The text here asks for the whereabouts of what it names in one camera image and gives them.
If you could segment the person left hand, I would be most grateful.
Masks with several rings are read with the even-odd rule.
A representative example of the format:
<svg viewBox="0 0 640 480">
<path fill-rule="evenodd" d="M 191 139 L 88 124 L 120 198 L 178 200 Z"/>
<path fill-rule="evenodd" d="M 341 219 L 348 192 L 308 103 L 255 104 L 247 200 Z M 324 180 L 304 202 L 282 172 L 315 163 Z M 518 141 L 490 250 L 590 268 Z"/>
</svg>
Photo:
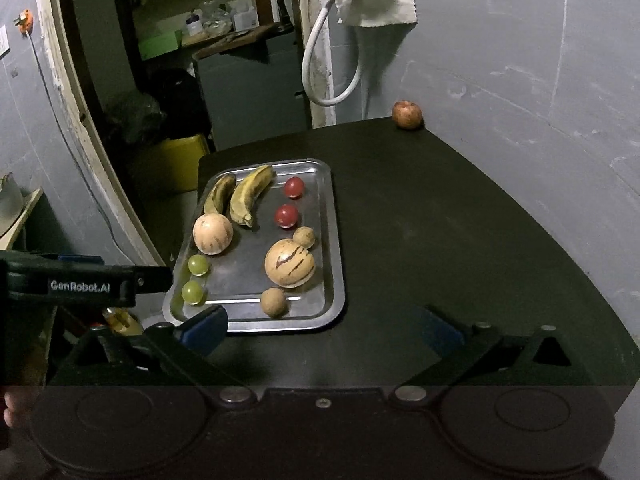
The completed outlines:
<svg viewBox="0 0 640 480">
<path fill-rule="evenodd" d="M 9 386 L 3 393 L 3 420 L 11 429 L 25 426 L 40 393 L 37 386 Z"/>
</svg>

